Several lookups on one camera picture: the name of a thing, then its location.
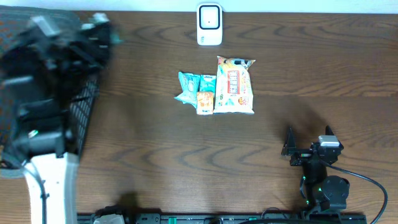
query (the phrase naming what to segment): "black mesh basket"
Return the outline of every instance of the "black mesh basket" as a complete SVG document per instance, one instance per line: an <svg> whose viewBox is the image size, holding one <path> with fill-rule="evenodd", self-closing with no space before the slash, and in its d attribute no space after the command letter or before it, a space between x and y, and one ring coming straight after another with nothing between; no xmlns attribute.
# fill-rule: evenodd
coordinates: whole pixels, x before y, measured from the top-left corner
<svg viewBox="0 0 398 224"><path fill-rule="evenodd" d="M31 7L0 6L0 56L11 45L13 38L26 28L32 16L51 17L61 30L80 29L78 16L72 12L61 10L37 9ZM78 123L78 152L81 155L88 127L94 96L98 91L97 80L87 81L84 89L76 98L85 100L73 103L70 107L72 115ZM5 146L11 131L15 128L12 115L20 102L13 99L8 90L0 86L0 147Z"/></svg>

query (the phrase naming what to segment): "blue snack bag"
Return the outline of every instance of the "blue snack bag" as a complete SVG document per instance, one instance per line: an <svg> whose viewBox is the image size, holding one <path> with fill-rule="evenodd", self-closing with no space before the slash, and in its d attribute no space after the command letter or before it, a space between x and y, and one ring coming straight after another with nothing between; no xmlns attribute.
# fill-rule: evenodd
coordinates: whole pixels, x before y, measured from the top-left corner
<svg viewBox="0 0 398 224"><path fill-rule="evenodd" d="M215 95L216 94L216 76L215 75L201 75L199 91L210 91L213 93L213 95Z"/></svg>
<svg viewBox="0 0 398 224"><path fill-rule="evenodd" d="M178 73L178 79L181 83L182 93L175 97L183 103L190 103L193 107L197 107L197 92L199 89L200 75L191 73Z"/></svg>

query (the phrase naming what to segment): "snack packet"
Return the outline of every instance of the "snack packet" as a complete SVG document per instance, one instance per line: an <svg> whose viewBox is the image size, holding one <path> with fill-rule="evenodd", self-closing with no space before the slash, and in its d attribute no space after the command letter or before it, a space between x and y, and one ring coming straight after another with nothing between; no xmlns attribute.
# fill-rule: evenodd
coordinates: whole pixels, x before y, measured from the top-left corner
<svg viewBox="0 0 398 224"><path fill-rule="evenodd" d="M207 92L199 91L197 97L198 97L197 114L199 115L213 114L214 94L210 91Z"/></svg>
<svg viewBox="0 0 398 224"><path fill-rule="evenodd" d="M210 91L213 96L216 94L216 76L215 75L201 75L199 91Z"/></svg>
<svg viewBox="0 0 398 224"><path fill-rule="evenodd" d="M255 60L218 57L216 104L214 113L253 111L253 92L248 68Z"/></svg>
<svg viewBox="0 0 398 224"><path fill-rule="evenodd" d="M196 108L200 75L179 72L178 79L181 83L182 93L176 96L175 99L183 103L190 103Z"/></svg>

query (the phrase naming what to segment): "white background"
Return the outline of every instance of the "white background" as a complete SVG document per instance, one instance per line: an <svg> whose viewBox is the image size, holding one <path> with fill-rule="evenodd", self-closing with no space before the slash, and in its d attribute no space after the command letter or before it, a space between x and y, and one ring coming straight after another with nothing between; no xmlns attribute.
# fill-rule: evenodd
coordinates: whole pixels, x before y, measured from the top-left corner
<svg viewBox="0 0 398 224"><path fill-rule="evenodd" d="M194 12L203 2L219 3L225 12L398 13L398 0L0 0L48 9L183 12Z"/></svg>

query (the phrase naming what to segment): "wood grain surface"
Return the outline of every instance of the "wood grain surface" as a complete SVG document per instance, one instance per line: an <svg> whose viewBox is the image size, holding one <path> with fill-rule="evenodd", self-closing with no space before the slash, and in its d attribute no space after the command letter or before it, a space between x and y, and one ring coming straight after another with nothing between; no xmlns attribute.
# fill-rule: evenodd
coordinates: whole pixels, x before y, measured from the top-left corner
<svg viewBox="0 0 398 224"><path fill-rule="evenodd" d="M286 127L309 146L330 124L345 146L335 165L384 185L380 223L398 223L397 15L224 13L223 43L201 47L194 13L107 13L125 41L92 115L79 212L118 202L172 213L297 209L302 170L280 156ZM216 74L217 55L256 59L255 115L197 116L173 99L178 71ZM346 212L370 222L381 190L328 173L351 183ZM29 223L25 180L0 184L0 223Z"/></svg>

